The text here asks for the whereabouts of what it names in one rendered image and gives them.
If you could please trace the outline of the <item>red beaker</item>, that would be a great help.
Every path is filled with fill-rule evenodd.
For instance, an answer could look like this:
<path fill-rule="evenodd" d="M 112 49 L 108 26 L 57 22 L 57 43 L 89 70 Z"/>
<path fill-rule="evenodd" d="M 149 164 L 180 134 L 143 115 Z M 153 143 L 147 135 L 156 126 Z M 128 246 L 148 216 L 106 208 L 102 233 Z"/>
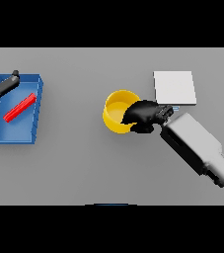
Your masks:
<path fill-rule="evenodd" d="M 6 115 L 3 117 L 4 121 L 9 123 L 24 110 L 26 110 L 30 105 L 32 105 L 36 100 L 37 96 L 34 93 L 31 93 L 28 97 L 26 97 L 23 101 L 6 113 Z"/>

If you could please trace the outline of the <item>blue plastic tray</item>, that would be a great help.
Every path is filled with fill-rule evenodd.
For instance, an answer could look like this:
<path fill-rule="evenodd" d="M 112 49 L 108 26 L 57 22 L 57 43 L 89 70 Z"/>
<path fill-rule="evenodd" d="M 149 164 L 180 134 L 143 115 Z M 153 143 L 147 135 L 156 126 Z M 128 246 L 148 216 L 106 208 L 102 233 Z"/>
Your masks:
<path fill-rule="evenodd" d="M 42 87 L 39 74 L 21 74 L 19 86 L 0 98 L 0 144 L 35 143 Z M 31 93 L 36 95 L 36 101 L 7 123 L 3 117 Z"/>

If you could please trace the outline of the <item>yellow bowl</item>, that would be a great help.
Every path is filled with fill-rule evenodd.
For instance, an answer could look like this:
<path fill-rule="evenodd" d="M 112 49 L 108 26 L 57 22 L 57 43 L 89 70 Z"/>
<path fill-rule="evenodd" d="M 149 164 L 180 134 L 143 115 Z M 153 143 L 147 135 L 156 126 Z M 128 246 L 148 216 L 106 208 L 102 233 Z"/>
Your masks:
<path fill-rule="evenodd" d="M 121 121 L 125 111 L 139 100 L 135 93 L 128 90 L 118 90 L 109 94 L 102 114 L 106 127 L 117 134 L 130 132 L 132 124 L 124 125 Z"/>

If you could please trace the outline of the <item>pale square measuring scale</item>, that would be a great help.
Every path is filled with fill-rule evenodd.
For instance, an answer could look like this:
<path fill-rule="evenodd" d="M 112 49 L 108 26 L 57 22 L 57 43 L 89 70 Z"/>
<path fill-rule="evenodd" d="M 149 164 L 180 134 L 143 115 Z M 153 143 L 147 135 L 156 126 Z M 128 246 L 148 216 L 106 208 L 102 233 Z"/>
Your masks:
<path fill-rule="evenodd" d="M 155 99 L 160 105 L 194 106 L 196 96 L 190 71 L 154 71 Z"/>

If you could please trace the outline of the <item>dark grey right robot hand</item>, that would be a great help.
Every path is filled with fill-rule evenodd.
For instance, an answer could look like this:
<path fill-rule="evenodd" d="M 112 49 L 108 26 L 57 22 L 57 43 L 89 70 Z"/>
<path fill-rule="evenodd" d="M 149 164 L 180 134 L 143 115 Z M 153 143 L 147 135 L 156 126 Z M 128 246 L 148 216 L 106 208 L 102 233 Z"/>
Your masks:
<path fill-rule="evenodd" d="M 136 133 L 151 133 L 154 125 L 166 123 L 173 113 L 171 105 L 161 106 L 154 101 L 142 100 L 125 111 L 121 122 L 124 125 L 132 124 L 130 130 Z"/>

